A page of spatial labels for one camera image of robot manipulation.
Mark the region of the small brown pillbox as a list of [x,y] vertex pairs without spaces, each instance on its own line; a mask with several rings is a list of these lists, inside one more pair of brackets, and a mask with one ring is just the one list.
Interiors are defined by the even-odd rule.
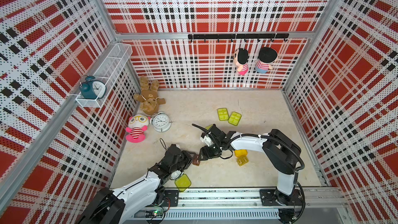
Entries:
[[192,159],[192,164],[195,165],[195,166],[199,166],[200,163],[201,163],[201,161],[200,161],[200,155],[199,155],[199,154],[195,154],[195,155],[193,156],[193,159]]

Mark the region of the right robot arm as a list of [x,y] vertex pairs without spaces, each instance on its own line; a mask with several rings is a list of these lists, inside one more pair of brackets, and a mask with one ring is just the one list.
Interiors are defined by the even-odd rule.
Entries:
[[299,171],[305,168],[300,157],[301,148],[278,129],[266,134],[250,134],[230,131],[224,133],[216,125],[209,129],[193,124],[202,131],[200,140],[205,144],[200,149],[199,160],[221,158],[224,151],[251,150],[266,154],[278,171],[275,190],[277,196],[292,197],[298,185]]

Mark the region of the green pillbox front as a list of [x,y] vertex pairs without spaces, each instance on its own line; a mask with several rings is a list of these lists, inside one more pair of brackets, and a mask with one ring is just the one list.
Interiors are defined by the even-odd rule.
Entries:
[[192,185],[192,182],[186,174],[181,175],[178,179],[175,180],[175,186],[177,187],[177,189],[180,192],[184,192],[191,185]]

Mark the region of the green pillbox white tray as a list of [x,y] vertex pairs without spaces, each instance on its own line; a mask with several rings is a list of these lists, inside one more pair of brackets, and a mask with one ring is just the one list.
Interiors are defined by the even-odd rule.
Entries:
[[232,112],[228,119],[228,123],[231,125],[234,125],[234,126],[238,126],[241,118],[242,118],[242,115],[240,113]]

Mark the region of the small yellow transparent pillbox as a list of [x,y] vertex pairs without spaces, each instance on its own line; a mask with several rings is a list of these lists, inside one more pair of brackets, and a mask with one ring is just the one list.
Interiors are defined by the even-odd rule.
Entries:
[[237,164],[242,167],[243,165],[247,164],[249,162],[249,159],[247,158],[247,156],[242,156],[242,157],[238,157],[236,159]]

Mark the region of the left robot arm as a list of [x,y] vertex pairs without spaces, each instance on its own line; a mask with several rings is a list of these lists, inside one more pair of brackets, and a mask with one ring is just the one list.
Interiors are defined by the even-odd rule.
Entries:
[[194,152],[172,144],[160,162],[139,179],[116,189],[99,190],[83,211],[78,224],[122,224],[139,210],[163,202],[165,187],[175,172],[184,172],[193,162]]

